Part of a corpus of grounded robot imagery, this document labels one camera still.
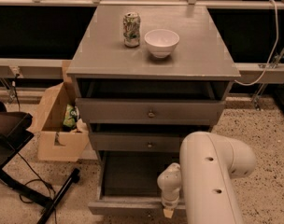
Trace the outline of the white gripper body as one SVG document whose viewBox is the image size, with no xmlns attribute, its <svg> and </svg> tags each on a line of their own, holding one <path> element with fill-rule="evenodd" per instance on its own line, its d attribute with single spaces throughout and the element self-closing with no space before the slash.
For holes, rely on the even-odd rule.
<svg viewBox="0 0 284 224">
<path fill-rule="evenodd" d="M 178 206 L 181 190 L 181 170 L 178 163 L 170 164 L 157 178 L 162 204 L 167 209 Z"/>
</svg>

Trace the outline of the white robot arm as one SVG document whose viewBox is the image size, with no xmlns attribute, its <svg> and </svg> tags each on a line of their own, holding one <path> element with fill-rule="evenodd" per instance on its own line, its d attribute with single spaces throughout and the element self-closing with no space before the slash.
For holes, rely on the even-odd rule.
<svg viewBox="0 0 284 224">
<path fill-rule="evenodd" d="M 157 178 L 163 215 L 172 217 L 183 198 L 188 224 L 244 224 L 232 180 L 255 166 L 253 150 L 242 141 L 207 132 L 187 135 L 179 162 Z"/>
</svg>

